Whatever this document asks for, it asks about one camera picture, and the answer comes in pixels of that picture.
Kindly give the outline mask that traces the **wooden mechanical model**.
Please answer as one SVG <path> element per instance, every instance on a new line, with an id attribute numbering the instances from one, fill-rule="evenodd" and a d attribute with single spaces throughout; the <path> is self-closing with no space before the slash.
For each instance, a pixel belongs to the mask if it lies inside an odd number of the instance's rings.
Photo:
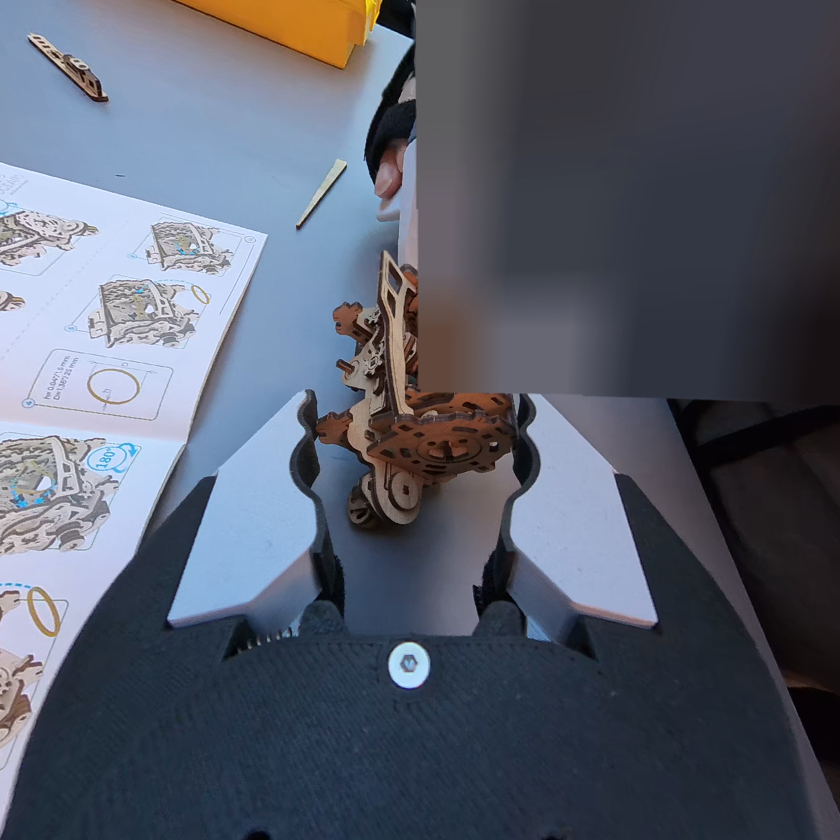
<path id="1" fill-rule="evenodd" d="M 416 270 L 386 251 L 375 305 L 345 302 L 332 313 L 336 332 L 355 341 L 352 360 L 336 363 L 342 382 L 362 397 L 321 417 L 316 431 L 322 443 L 354 452 L 367 466 L 347 504 L 350 521 L 361 528 L 413 522 L 425 487 L 492 471 L 515 445 L 511 394 L 418 388 L 417 314 Z"/>

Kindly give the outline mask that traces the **thin wooden wedge stick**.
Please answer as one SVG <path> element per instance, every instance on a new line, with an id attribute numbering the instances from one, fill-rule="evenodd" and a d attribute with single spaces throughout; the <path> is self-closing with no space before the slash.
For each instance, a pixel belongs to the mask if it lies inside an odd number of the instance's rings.
<path id="1" fill-rule="evenodd" d="M 341 175 L 346 171 L 347 165 L 347 161 L 342 159 L 336 159 L 336 161 L 332 164 L 328 173 L 322 179 L 322 182 L 320 183 L 318 189 L 313 194 L 309 203 L 306 205 L 304 211 L 302 212 L 298 221 L 296 222 L 296 230 L 300 230 L 301 227 L 307 222 L 307 220 L 312 215 L 314 210 L 318 207 L 323 198 L 329 193 L 336 181 L 338 181 Z"/>

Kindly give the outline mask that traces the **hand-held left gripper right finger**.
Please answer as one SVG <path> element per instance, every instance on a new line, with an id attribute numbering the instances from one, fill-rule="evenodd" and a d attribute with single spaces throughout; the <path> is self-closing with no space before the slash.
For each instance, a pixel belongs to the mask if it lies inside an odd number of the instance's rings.
<path id="1" fill-rule="evenodd" d="M 658 616 L 602 455 L 542 395 L 520 394 L 514 469 L 521 488 L 500 528 L 504 587 L 527 635 L 562 644 L 579 616 L 651 628 Z"/>

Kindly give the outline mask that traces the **yellow plastic bin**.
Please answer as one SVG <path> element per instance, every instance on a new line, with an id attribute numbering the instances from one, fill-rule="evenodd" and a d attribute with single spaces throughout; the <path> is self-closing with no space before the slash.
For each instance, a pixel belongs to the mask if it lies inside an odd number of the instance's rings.
<path id="1" fill-rule="evenodd" d="M 347 66 L 379 16 L 381 1 L 182 1 L 333 67 Z"/>

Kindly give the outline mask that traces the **small dark wooden strip part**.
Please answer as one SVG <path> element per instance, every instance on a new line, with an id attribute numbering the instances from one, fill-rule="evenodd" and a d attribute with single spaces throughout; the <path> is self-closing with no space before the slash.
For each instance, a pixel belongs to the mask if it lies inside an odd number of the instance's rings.
<path id="1" fill-rule="evenodd" d="M 71 54 L 61 53 L 42 35 L 29 33 L 28 42 L 71 79 L 90 99 L 95 102 L 109 101 L 108 95 L 102 89 L 101 81 L 84 61 Z"/>

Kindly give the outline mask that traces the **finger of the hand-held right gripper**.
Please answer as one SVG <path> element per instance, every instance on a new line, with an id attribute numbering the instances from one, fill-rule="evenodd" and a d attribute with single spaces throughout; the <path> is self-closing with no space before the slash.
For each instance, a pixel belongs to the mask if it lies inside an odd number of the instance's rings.
<path id="1" fill-rule="evenodd" d="M 394 197 L 382 199 L 377 212 L 378 220 L 398 221 L 396 262 L 399 265 L 418 264 L 417 216 L 417 147 L 409 145 L 404 159 L 402 186 Z"/>

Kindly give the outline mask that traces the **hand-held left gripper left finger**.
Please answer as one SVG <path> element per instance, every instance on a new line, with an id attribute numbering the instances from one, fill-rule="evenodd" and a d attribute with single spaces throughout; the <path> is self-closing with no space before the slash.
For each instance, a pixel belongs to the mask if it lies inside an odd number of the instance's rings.
<path id="1" fill-rule="evenodd" d="M 265 636 L 295 625 L 318 595 L 341 591 L 320 498 L 313 391 L 296 394 L 225 462 L 168 620 L 175 627 L 243 615 Z"/>

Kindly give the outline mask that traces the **white instruction booklet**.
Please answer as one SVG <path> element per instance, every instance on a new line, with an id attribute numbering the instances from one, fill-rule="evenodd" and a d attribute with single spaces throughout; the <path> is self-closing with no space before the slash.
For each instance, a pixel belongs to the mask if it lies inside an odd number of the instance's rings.
<path id="1" fill-rule="evenodd" d="M 186 444 L 263 234 L 2 164 L 2 796 Z"/>

